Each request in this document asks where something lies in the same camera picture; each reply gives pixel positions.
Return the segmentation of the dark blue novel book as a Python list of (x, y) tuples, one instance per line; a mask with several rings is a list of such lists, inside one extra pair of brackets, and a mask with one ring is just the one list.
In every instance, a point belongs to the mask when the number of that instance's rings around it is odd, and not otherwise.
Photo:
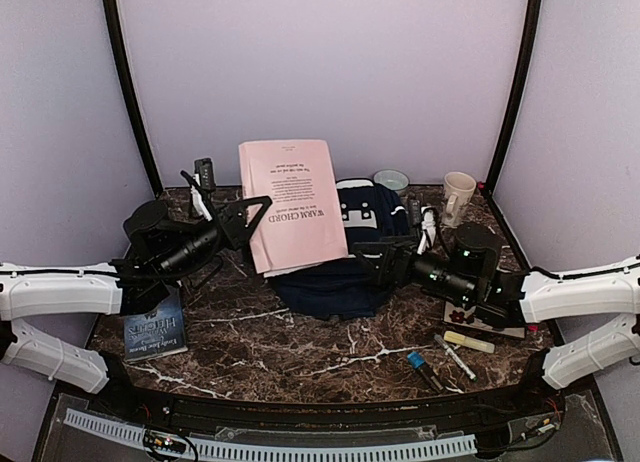
[(180, 293), (171, 289), (156, 308), (124, 318), (124, 361), (135, 363), (188, 350)]

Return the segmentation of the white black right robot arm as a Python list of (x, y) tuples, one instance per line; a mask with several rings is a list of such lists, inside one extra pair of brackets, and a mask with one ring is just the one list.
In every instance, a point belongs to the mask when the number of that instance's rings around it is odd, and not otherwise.
[(521, 328), (551, 319), (614, 314), (614, 319), (581, 338), (533, 354), (510, 406), (521, 416), (534, 414), (571, 383), (639, 353), (639, 259), (583, 271), (520, 272), (499, 268), (501, 240), (487, 227), (469, 222), (453, 233), (443, 258), (422, 250), (407, 237), (358, 242), (356, 257), (374, 284), (418, 284), (435, 297), (469, 310), (494, 328)]

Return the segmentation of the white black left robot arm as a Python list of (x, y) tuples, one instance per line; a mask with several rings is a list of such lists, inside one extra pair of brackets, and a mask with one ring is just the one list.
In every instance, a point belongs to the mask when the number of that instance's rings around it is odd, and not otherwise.
[(120, 359), (73, 346), (27, 323), (39, 315), (130, 316), (153, 311), (185, 277), (224, 248), (246, 246), (272, 200), (268, 196), (214, 206), (197, 223), (175, 221), (163, 200), (138, 207), (124, 222), (128, 255), (85, 267), (1, 266), (1, 361), (97, 394), (120, 418), (141, 409)]

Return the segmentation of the pink paperback book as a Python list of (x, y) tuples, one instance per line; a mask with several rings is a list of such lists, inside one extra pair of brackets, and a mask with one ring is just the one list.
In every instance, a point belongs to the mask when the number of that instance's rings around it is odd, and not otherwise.
[(249, 243), (258, 274), (275, 277), (348, 255), (326, 141), (247, 141), (239, 161), (243, 197), (272, 200)]

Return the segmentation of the navy blue student backpack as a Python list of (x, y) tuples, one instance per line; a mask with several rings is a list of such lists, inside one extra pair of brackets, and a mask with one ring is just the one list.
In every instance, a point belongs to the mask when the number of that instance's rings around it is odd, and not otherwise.
[(270, 286), (294, 313), (320, 320), (373, 317), (392, 291), (370, 281), (370, 273), (356, 259), (353, 246), (407, 236), (407, 211), (394, 191), (370, 179), (342, 180), (336, 189), (348, 256), (274, 277)]

